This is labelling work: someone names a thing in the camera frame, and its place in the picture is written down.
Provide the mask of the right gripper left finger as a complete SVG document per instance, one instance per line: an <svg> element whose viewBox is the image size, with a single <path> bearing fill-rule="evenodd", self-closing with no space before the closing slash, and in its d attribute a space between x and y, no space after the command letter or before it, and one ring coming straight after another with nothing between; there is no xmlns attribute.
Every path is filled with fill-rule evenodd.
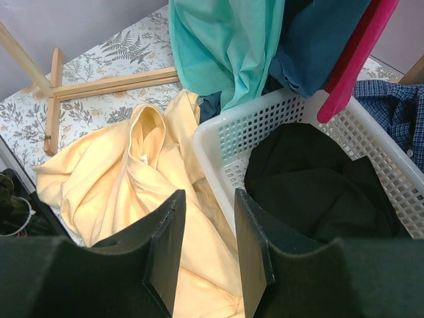
<svg viewBox="0 0 424 318"><path fill-rule="evenodd" d="M64 237L1 240L2 317L171 317L186 194L90 248Z"/></svg>

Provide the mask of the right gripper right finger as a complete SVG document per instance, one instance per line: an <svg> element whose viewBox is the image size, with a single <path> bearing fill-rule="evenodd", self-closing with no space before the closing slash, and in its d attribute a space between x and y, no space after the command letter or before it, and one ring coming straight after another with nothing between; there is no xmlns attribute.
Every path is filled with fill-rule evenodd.
<svg viewBox="0 0 424 318"><path fill-rule="evenodd" d="M247 317L422 317L423 241L340 239L320 244L235 191Z"/></svg>

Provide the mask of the beige t shirt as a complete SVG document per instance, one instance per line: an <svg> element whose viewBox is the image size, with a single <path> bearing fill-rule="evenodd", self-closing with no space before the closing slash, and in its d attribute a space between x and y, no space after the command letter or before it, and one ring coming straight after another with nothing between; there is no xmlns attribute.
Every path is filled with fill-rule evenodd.
<svg viewBox="0 0 424 318"><path fill-rule="evenodd" d="M198 96L180 91L165 111L149 104L130 119L71 143L35 168L41 201L93 246L186 194L175 317L243 317L235 236L192 148Z"/></svg>

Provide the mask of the black t shirt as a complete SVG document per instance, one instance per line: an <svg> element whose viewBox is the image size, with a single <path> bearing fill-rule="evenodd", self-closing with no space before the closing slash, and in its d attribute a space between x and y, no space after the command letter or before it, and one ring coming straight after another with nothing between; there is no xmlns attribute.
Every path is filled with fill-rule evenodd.
<svg viewBox="0 0 424 318"><path fill-rule="evenodd" d="M284 124L261 141L244 186L266 212L318 242L405 233L370 159L351 159L310 124Z"/></svg>

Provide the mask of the magenta garment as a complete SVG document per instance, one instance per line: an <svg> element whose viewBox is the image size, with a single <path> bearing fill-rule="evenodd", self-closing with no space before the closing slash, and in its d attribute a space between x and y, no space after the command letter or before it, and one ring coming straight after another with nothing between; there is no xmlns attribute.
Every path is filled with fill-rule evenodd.
<svg viewBox="0 0 424 318"><path fill-rule="evenodd" d="M325 91L329 96L317 113L319 123L328 123L350 101L357 77L398 3L398 0L370 2L325 86Z"/></svg>

